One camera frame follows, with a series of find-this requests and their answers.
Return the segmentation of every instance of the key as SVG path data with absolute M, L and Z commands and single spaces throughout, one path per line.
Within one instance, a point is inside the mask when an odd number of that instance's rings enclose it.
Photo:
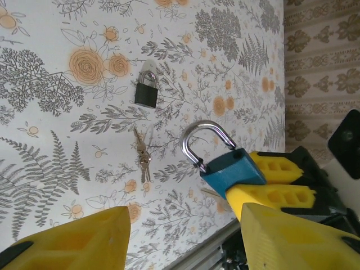
M 147 155 L 141 156 L 139 159 L 141 167 L 141 183 L 145 183 L 145 181 L 150 182 L 149 161 L 150 159 Z
M 139 153 L 139 155 L 144 155 L 147 151 L 146 151 L 146 145 L 143 142 L 143 140 L 141 139 L 139 133 L 137 132 L 136 128 L 134 128 L 134 134 L 135 137 L 137 139 L 137 152 Z

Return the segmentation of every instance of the black padlock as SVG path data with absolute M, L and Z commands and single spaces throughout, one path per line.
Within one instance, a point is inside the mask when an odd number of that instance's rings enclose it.
M 146 75 L 149 75 L 152 78 L 152 83 L 154 84 L 154 87 L 144 84 Z M 158 99 L 158 90 L 155 87 L 156 87 L 155 74 L 149 70 L 144 71 L 140 76 L 140 80 L 138 84 L 136 85 L 135 104 L 148 108 L 156 108 L 156 100 Z

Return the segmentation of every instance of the brown patterned wallpaper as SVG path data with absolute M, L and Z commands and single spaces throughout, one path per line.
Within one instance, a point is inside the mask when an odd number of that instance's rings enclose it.
M 327 140 L 360 109 L 360 1 L 286 0 L 286 148 L 302 145 L 320 164 Z

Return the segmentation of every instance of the blue padlock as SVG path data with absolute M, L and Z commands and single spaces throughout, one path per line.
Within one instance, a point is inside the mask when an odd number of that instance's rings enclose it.
M 215 132 L 231 152 L 219 156 L 204 164 L 189 148 L 190 137 L 201 129 L 210 129 Z M 201 120 L 190 124 L 180 138 L 181 150 L 187 158 L 200 169 L 200 176 L 217 193 L 226 199 L 226 191 L 236 184 L 264 185 L 264 174 L 256 166 L 244 148 L 236 149 L 236 144 L 217 123 L 210 120 Z

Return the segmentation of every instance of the silver shackle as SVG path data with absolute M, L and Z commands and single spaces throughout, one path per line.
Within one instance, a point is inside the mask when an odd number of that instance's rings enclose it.
M 153 72 L 149 71 L 149 70 L 146 70 L 143 73 L 141 73 L 139 82 L 143 84 L 144 81 L 145 81 L 145 76 L 146 75 L 148 75 L 152 79 L 150 81 L 154 84 L 154 88 L 156 88 L 156 82 L 157 82 L 156 75 Z
M 206 173 L 206 164 L 203 163 L 203 159 L 198 157 L 189 147 L 190 137 L 201 129 L 210 129 L 215 132 L 230 150 L 234 150 L 236 148 L 236 144 L 226 131 L 213 121 L 200 120 L 190 124 L 180 137 L 181 151 L 194 164 L 194 166 L 198 167 L 203 173 Z

